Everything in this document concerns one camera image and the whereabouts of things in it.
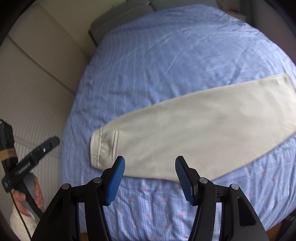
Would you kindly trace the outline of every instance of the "tape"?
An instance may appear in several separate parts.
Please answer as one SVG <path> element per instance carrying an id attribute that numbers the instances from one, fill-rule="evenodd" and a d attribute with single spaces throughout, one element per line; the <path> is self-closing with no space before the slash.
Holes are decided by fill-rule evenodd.
<path id="1" fill-rule="evenodd" d="M 17 158 L 17 152 L 14 148 L 0 151 L 0 161 L 4 161 L 10 158 Z"/>

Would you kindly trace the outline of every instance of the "blue gripper pad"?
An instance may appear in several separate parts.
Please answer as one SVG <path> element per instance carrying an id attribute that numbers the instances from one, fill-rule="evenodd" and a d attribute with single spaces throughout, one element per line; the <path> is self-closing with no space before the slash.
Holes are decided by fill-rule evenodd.
<path id="1" fill-rule="evenodd" d="M 195 199 L 194 192 L 193 192 L 194 180 L 190 180 L 188 176 L 188 171 L 185 170 L 186 167 L 184 165 L 186 165 L 186 167 L 188 168 L 188 171 L 191 172 L 184 158 L 182 156 L 178 156 L 175 161 L 176 173 L 177 173 L 179 182 L 181 184 L 185 199 L 192 205 Z"/>
<path id="2" fill-rule="evenodd" d="M 115 160 L 115 163 L 113 164 L 113 167 L 111 168 L 111 169 L 113 168 L 114 169 L 113 169 L 113 175 L 110 178 L 108 188 L 107 188 L 107 196 L 106 196 L 107 205 L 110 205 L 111 202 L 115 200 L 125 167 L 126 167 L 126 163 L 124 158 L 122 156 L 117 157 L 117 159 Z"/>

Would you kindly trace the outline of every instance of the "black handle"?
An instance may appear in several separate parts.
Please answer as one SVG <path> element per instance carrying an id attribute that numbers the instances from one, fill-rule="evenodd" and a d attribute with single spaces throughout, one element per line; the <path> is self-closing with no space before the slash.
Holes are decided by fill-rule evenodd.
<path id="1" fill-rule="evenodd" d="M 39 208 L 35 201 L 35 184 L 34 184 L 34 174 L 29 173 L 23 180 L 21 180 L 16 186 L 15 190 L 22 192 L 26 195 L 26 201 L 22 202 L 25 208 L 32 214 L 35 221 L 38 223 L 42 218 L 44 213 L 44 208 Z"/>

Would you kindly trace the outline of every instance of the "cream sweatpants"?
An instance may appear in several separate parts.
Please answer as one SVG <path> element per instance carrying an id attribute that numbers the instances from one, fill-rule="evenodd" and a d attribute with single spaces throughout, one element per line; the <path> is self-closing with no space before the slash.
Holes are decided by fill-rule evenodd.
<path id="1" fill-rule="evenodd" d="M 296 92 L 287 74 L 182 97 L 120 116 L 96 130 L 91 164 L 118 155 L 124 175 L 177 181 L 184 156 L 201 176 L 217 178 L 264 155 L 296 132 Z"/>

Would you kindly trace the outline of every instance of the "black gripper frame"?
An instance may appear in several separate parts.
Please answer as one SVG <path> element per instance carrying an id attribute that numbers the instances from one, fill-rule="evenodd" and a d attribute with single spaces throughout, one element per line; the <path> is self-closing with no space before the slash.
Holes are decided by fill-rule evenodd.
<path id="1" fill-rule="evenodd" d="M 189 168 L 182 156 L 178 158 L 193 187 L 192 205 L 198 206 L 189 241 L 212 240 L 217 202 L 222 203 L 219 241 L 269 241 L 259 217 L 238 185 L 215 185 Z"/>
<path id="2" fill-rule="evenodd" d="M 111 241 L 103 206 L 108 186 L 121 156 L 111 168 L 104 170 L 85 185 L 63 184 L 45 210 L 31 241 L 81 241 L 78 204 L 84 203 L 89 241 Z"/>

